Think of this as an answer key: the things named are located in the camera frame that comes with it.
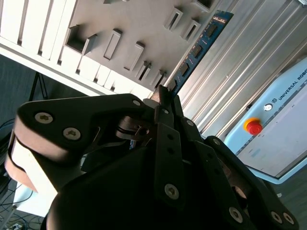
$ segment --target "rectangular slot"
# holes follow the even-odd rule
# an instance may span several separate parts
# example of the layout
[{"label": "rectangular slot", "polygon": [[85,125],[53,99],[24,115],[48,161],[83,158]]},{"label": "rectangular slot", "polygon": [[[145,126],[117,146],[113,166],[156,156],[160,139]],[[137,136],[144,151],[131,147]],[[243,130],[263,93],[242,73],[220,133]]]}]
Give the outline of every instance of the rectangular slot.
[{"label": "rectangular slot", "polygon": [[193,0],[191,4],[196,6],[201,10],[201,12],[210,12],[210,7],[212,5],[212,0]]},{"label": "rectangular slot", "polygon": [[97,38],[97,35],[95,34],[86,39],[83,50],[82,50],[83,56],[92,51],[96,38]]},{"label": "rectangular slot", "polygon": [[180,21],[182,15],[183,15],[183,12],[181,12],[177,8],[174,8],[171,16],[166,21],[164,27],[170,31],[173,31],[176,28],[178,22]]},{"label": "rectangular slot", "polygon": [[202,51],[202,47],[200,45],[197,45],[195,46],[195,48],[193,49],[192,51],[192,55],[195,57],[195,58],[198,58],[200,53]]},{"label": "rectangular slot", "polygon": [[116,49],[116,47],[118,46],[120,37],[121,37],[122,32],[119,30],[113,30],[112,34],[110,36],[109,42],[107,44],[106,47],[106,51],[104,54],[104,58],[106,58],[107,60],[111,60],[114,51]]},{"label": "rectangular slot", "polygon": [[145,61],[137,75],[137,78],[141,81],[143,78],[146,78],[148,73],[151,70],[151,63],[148,63],[147,61]]},{"label": "rectangular slot", "polygon": [[73,27],[68,28],[65,41],[67,46],[76,50],[77,52],[81,53],[82,56],[84,56],[92,50],[97,35],[94,34],[84,41],[79,36],[79,32],[81,30],[82,29],[80,25],[75,25]]},{"label": "rectangular slot", "polygon": [[184,63],[181,67],[180,67],[180,73],[181,75],[184,77],[184,75],[187,73],[189,69],[189,65],[187,63]]},{"label": "rectangular slot", "polygon": [[85,42],[78,38],[79,29],[79,25],[68,28],[65,41],[67,46],[81,53]]},{"label": "rectangular slot", "polygon": [[163,85],[165,81],[166,81],[166,74],[164,71],[160,70],[158,74],[158,82],[155,85],[155,88],[158,88],[159,85]]},{"label": "rectangular slot", "polygon": [[37,54],[47,24],[50,0],[30,0],[25,15],[22,47]]},{"label": "rectangular slot", "polygon": [[192,20],[191,23],[187,26],[187,29],[185,30],[185,33],[183,34],[182,38],[186,41],[190,41],[190,39],[195,36],[199,28],[200,24],[197,21]]},{"label": "rectangular slot", "polygon": [[17,44],[27,0],[3,0],[0,36]]},{"label": "rectangular slot", "polygon": [[138,60],[140,59],[142,55],[143,50],[144,50],[144,45],[137,42],[134,45],[133,50],[129,53],[124,69],[128,71],[133,71],[136,63],[138,62]]},{"label": "rectangular slot", "polygon": [[207,30],[206,30],[206,35],[208,37],[212,37],[212,35],[216,31],[216,29],[217,29],[217,25],[210,25],[209,28],[207,28]]}]

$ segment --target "emergency stop switch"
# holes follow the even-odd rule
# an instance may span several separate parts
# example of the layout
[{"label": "emergency stop switch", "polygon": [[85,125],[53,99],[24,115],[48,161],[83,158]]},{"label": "emergency stop switch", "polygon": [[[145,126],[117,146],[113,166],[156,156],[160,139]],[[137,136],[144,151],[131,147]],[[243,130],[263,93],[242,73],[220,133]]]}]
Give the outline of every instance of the emergency stop switch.
[{"label": "emergency stop switch", "polygon": [[260,120],[257,118],[250,118],[244,123],[244,129],[249,134],[255,136],[262,132],[263,127],[260,123]]}]

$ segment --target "white surface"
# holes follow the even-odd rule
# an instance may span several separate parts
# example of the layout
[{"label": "white surface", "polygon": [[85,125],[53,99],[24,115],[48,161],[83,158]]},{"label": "white surface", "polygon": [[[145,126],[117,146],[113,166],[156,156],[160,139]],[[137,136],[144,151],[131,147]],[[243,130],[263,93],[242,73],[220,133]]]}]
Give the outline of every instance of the white surface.
[{"label": "white surface", "polygon": [[[15,192],[14,202],[19,202],[27,199],[31,195],[31,192],[31,189],[21,185]],[[16,206],[17,210],[19,211],[27,212],[40,217],[45,217],[50,209],[51,203],[52,202],[47,201],[40,194],[33,192],[30,199],[16,204]]]},{"label": "white surface", "polygon": [[88,57],[82,57],[80,62],[80,76],[94,81],[97,72],[99,70],[100,64]]},{"label": "white surface", "polygon": [[100,65],[97,73],[97,84],[104,86],[111,70],[108,67]]},{"label": "white surface", "polygon": [[81,54],[68,46],[64,46],[61,60],[64,71],[75,73],[81,61]]},{"label": "white surface", "polygon": [[49,201],[55,198],[58,194],[57,190],[35,160],[31,151],[23,147],[17,139],[15,139],[12,148],[12,160],[16,165],[24,169],[39,194],[44,195],[45,199]]},{"label": "white surface", "polygon": [[17,44],[24,10],[24,0],[4,0],[0,36]]},{"label": "white surface", "polygon": [[61,17],[61,22],[59,25],[59,29],[57,31],[54,31],[54,33],[57,33],[57,38],[55,40],[52,54],[51,54],[51,62],[54,64],[57,64],[59,60],[59,56],[62,51],[62,46],[64,43],[64,39],[66,36],[67,29],[69,27],[69,23],[71,21],[71,16],[73,14],[73,10],[75,8],[76,0],[69,0],[65,3],[65,8]]},{"label": "white surface", "polygon": [[65,3],[66,0],[53,1],[42,45],[42,56],[46,59],[50,59],[51,57],[51,52],[57,37],[57,31],[59,29]]},{"label": "white surface", "polygon": [[24,21],[22,46],[37,54],[42,41],[50,0],[29,0]]}]

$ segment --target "floor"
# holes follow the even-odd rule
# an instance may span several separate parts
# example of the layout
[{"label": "floor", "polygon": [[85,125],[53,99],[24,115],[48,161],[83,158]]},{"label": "floor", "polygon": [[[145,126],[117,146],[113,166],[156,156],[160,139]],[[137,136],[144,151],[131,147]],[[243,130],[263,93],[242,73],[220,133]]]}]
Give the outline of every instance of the floor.
[{"label": "floor", "polygon": [[[35,72],[27,67],[0,56],[0,124],[15,116],[17,108],[28,101],[32,88]],[[76,90],[64,86],[52,79],[44,77],[47,85],[47,92],[50,99],[69,98],[84,96]],[[35,91],[35,100],[42,100],[40,88]],[[4,135],[9,130],[2,130],[0,133]],[[10,188],[14,189],[16,182],[11,182]],[[307,167],[303,168],[295,176],[290,178],[282,185],[273,186],[276,193],[281,193],[281,201],[296,216],[300,223],[300,229],[307,229]],[[5,203],[12,201],[13,193],[9,191],[5,197],[9,197]],[[7,211],[0,205],[0,221],[2,217],[6,217]],[[23,217],[27,213],[16,212],[17,215]],[[17,216],[12,218],[13,221],[21,219]],[[28,229],[39,229],[39,222],[42,218],[33,215],[25,217],[30,222]]]}]

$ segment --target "white slotted panel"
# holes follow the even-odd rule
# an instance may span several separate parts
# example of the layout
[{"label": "white slotted panel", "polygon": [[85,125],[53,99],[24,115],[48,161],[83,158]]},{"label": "white slotted panel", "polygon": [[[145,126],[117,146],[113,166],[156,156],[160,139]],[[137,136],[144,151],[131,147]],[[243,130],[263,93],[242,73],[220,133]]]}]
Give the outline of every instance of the white slotted panel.
[{"label": "white slotted panel", "polygon": [[152,91],[141,85],[136,84],[131,93],[140,98],[141,100],[143,100],[145,98],[149,98],[150,95],[152,94]]},{"label": "white slotted panel", "polygon": [[101,65],[97,73],[97,84],[104,86],[111,70],[108,67]]},{"label": "white slotted panel", "polygon": [[38,53],[46,24],[50,0],[29,0],[25,15],[22,47]]},{"label": "white slotted panel", "polygon": [[83,57],[80,62],[80,76],[94,81],[97,72],[99,70],[100,64],[89,57]]},{"label": "white slotted panel", "polygon": [[17,44],[25,0],[4,0],[0,36]]},{"label": "white slotted panel", "polygon": [[61,17],[61,22],[57,31],[57,37],[50,58],[53,63],[57,63],[59,60],[66,32],[71,22],[73,11],[75,9],[75,4],[76,0],[69,0],[65,3],[63,15]]},{"label": "white slotted panel", "polygon": [[64,46],[61,60],[61,66],[66,72],[75,73],[81,60],[81,54],[72,48]]},{"label": "white slotted panel", "polygon": [[111,90],[111,88],[114,87],[115,93],[130,93],[135,84],[135,82],[128,78],[125,78],[115,71],[111,71],[106,80],[105,88]]},{"label": "white slotted panel", "polygon": [[125,78],[115,71],[110,72],[105,83],[105,88],[108,90],[110,90],[112,87],[114,87],[115,93],[132,93],[141,100],[148,98],[152,93],[152,91],[149,89],[129,80],[128,78]]},{"label": "white slotted panel", "polygon": [[52,3],[50,17],[48,19],[46,33],[42,45],[42,57],[50,59],[51,52],[57,37],[66,0],[56,0]]}]

